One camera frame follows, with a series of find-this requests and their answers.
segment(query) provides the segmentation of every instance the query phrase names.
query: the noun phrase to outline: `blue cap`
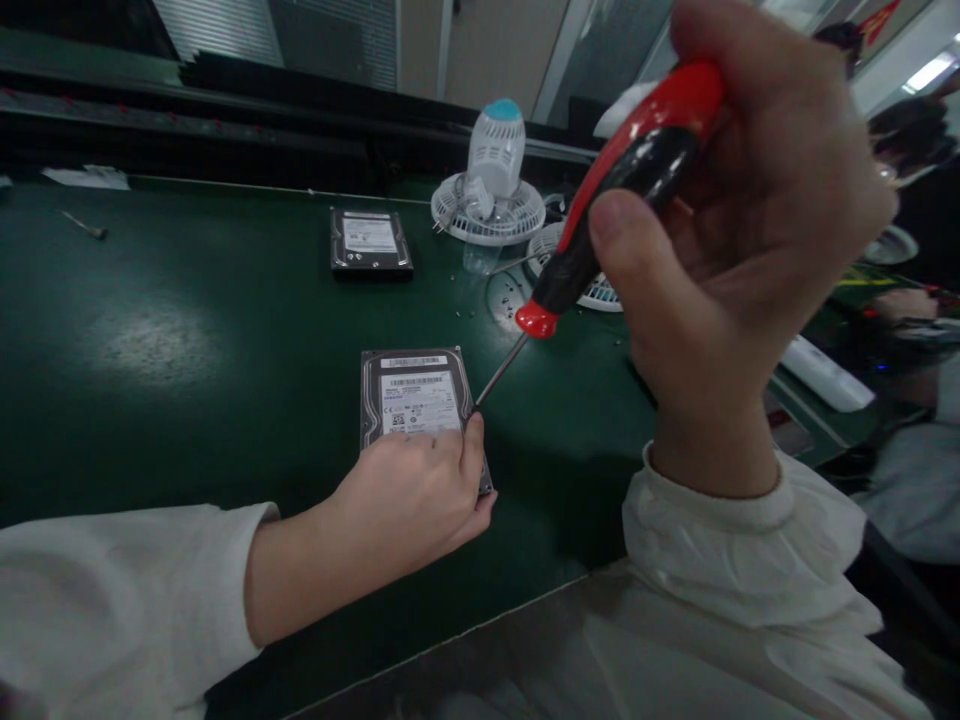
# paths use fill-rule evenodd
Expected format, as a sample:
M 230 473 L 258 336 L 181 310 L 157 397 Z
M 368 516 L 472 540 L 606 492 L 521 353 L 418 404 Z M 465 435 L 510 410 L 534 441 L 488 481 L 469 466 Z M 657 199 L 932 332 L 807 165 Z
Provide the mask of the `blue cap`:
M 513 100 L 508 100 L 507 98 L 501 98 L 496 102 L 490 103 L 483 111 L 491 119 L 500 120 L 501 122 L 523 120 L 523 113 L 520 112 L 520 108 L 517 107 L 517 104 Z

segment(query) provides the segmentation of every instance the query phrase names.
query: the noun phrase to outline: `red and black screwdriver handle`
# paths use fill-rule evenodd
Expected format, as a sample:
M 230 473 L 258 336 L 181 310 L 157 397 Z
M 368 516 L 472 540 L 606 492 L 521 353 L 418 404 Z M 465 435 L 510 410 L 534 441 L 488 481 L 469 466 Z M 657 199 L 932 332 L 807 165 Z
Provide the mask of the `red and black screwdriver handle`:
M 560 244 L 546 264 L 517 324 L 535 338 L 552 337 L 557 320 L 580 299 L 600 272 L 590 242 L 588 215 L 604 191 L 627 188 L 663 212 L 696 160 L 725 90 L 712 63 L 671 73 L 630 113 L 604 145 L 570 205 Z

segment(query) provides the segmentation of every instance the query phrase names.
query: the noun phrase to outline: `white cylinder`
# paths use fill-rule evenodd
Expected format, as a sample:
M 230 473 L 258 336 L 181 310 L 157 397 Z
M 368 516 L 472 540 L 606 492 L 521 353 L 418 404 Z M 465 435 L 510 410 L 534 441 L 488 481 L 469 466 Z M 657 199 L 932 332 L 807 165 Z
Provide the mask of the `white cylinder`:
M 470 136 L 468 177 L 480 178 L 495 197 L 510 197 L 520 186 L 526 142 L 523 113 L 513 100 L 487 105 Z

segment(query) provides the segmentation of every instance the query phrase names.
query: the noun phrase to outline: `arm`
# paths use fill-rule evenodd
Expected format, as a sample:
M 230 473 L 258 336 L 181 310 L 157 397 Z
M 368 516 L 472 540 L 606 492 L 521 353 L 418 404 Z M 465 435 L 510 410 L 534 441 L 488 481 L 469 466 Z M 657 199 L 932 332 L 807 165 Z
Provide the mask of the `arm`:
M 267 503 L 3 530 L 0 678 L 51 716 L 172 716 L 260 647 L 482 533 L 482 471 L 475 415 L 463 435 L 382 438 L 288 520 Z
M 51 716 L 158 717 L 199 702 L 259 652 L 243 583 L 254 532 L 276 514 L 207 505 L 0 532 L 0 678 Z
M 879 613 L 844 577 L 863 513 L 774 452 L 761 409 L 789 342 L 894 197 L 829 49 L 736 2 L 678 1 L 672 26 L 681 61 L 716 62 L 733 105 L 681 192 L 690 211 L 658 218 L 614 191 L 590 214 L 659 403 L 623 507 L 633 571 L 691 613 L 751 631 L 762 650 L 745 672 L 761 688 L 799 688 L 838 717 L 925 716 L 866 639 Z M 711 642 L 690 650 L 733 654 Z
M 891 327 L 907 318 L 933 320 L 937 317 L 937 301 L 926 290 L 890 290 L 873 299 L 873 307 L 880 318 Z M 893 387 L 894 394 L 920 407 L 935 409 L 939 394 L 939 367 L 928 367 L 899 378 Z

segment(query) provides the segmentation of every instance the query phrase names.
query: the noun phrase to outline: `wrist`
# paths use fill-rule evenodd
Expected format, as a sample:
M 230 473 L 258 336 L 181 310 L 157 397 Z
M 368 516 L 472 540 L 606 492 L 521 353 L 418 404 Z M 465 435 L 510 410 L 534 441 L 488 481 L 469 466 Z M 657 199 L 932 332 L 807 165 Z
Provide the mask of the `wrist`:
M 247 558 L 244 606 L 258 647 L 290 635 L 386 584 L 356 552 L 328 498 L 262 525 Z
M 778 477 L 759 399 L 722 415 L 661 409 L 650 461 L 664 477 L 714 497 L 761 497 L 774 489 Z

